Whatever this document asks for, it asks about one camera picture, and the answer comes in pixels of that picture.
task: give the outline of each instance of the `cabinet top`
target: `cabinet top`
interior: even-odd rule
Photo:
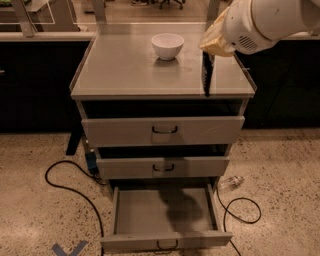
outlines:
[[[205,23],[105,24],[80,64],[71,84],[72,98],[136,99],[204,97],[202,51]],[[184,46],[170,61],[154,52],[151,38],[181,35]],[[215,58],[213,97],[252,97],[254,88],[234,57]]]

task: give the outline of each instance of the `speckled floor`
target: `speckled floor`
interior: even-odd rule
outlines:
[[[56,255],[58,244],[69,255],[81,241],[78,255],[99,255],[100,230],[91,206],[80,196],[53,188],[44,179],[47,168],[69,159],[86,167],[84,150],[65,156],[68,134],[0,135],[0,255]],[[320,129],[243,130],[231,151],[224,177],[241,175],[244,183],[221,194],[224,203],[249,197],[262,209],[261,220],[245,225],[227,217],[227,229],[242,255],[317,256],[320,251]],[[49,175],[52,182],[87,195],[102,216],[108,233],[112,202],[106,187],[95,184],[70,164]],[[223,209],[217,202],[220,222]],[[231,210],[254,219],[247,202]],[[149,256],[154,253],[113,254]],[[236,255],[229,244],[210,250],[172,252],[176,256]]]
[[[89,0],[72,0],[76,12],[77,23],[84,25],[89,31],[95,31],[95,16],[93,13],[83,11]],[[170,6],[165,4],[163,9],[159,9],[159,4],[149,4],[146,6],[132,6],[131,0],[109,0],[106,1],[105,14],[108,23],[127,22],[205,22],[209,0],[188,0],[184,4],[183,10],[179,10],[179,5],[172,2]],[[221,1],[220,11],[227,6],[226,1]]]

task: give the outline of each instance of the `power cord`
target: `power cord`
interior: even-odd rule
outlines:
[[[57,185],[57,184],[54,184],[52,183],[51,181],[49,181],[48,179],[48,174],[49,172],[57,165],[59,164],[62,164],[62,163],[68,163],[68,164],[72,164],[74,166],[76,166],[82,173],[84,173],[86,176],[88,176],[89,178],[93,179],[96,183],[98,183],[99,185],[107,185],[107,184],[104,184],[104,183],[101,183],[101,179],[98,178],[96,175],[89,175],[84,169],[82,169],[82,167],[80,165],[78,165],[77,163],[73,162],[73,161],[70,161],[70,160],[61,160],[61,161],[58,161],[54,164],[52,164],[46,171],[46,174],[45,174],[45,179],[46,179],[46,182],[53,186],[53,187],[56,187],[56,188],[61,188],[61,189],[66,189],[66,190],[69,190],[69,191],[72,191],[78,195],[80,195],[81,197],[83,197],[93,208],[93,210],[95,211],[96,215],[97,215],[97,218],[98,218],[98,221],[99,221],[99,226],[100,226],[100,233],[101,233],[101,237],[104,236],[104,232],[103,232],[103,226],[102,226],[102,221],[101,221],[101,217],[100,217],[100,214],[96,208],[96,206],[92,203],[92,201],[87,197],[85,196],[84,194],[82,194],[81,192],[79,192],[78,190],[76,189],[73,189],[73,188],[69,188],[69,187],[65,187],[65,186],[60,186],[60,185]],[[103,251],[103,248],[101,247],[101,256],[104,255],[104,251]]]
[[[246,223],[246,224],[255,224],[255,223],[257,223],[257,222],[261,219],[261,216],[262,216],[261,208],[260,208],[260,206],[259,206],[255,201],[253,201],[252,199],[246,198],[246,197],[235,198],[235,199],[231,200],[231,201],[229,202],[229,204],[227,205],[227,207],[226,207],[226,206],[222,203],[222,201],[221,201],[221,199],[220,199],[218,187],[217,187],[216,191],[217,191],[217,198],[218,198],[220,204],[222,205],[222,207],[223,207],[224,210],[225,210],[225,211],[224,211],[224,216],[223,216],[223,229],[224,229],[224,232],[227,232],[227,228],[226,228],[226,217],[227,217],[227,213],[229,213],[229,214],[230,214],[232,217],[234,217],[235,219],[237,219],[237,220],[239,220],[239,221],[241,221],[241,222],[243,222],[243,223]],[[240,201],[240,200],[249,201],[249,202],[253,203],[253,204],[258,208],[258,210],[259,210],[259,216],[258,216],[258,218],[257,218],[256,220],[254,220],[254,221],[247,221],[247,220],[241,219],[239,216],[237,216],[237,215],[235,215],[234,213],[232,213],[232,212],[229,211],[230,205],[231,205],[232,203],[234,203],[234,202],[236,202],[236,201]],[[239,250],[237,249],[237,247],[235,246],[235,244],[234,244],[232,241],[230,241],[230,243],[231,243],[232,247],[235,249],[235,251],[238,253],[238,255],[241,256],[241,254],[240,254]]]

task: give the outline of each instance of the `ceramic bowl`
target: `ceramic bowl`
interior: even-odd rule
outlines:
[[[181,51],[184,39],[176,34],[164,33],[152,37],[151,42],[154,51],[161,59],[172,60]]]

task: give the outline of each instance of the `open drawer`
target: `open drawer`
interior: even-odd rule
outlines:
[[[105,252],[225,246],[208,178],[119,181]]]

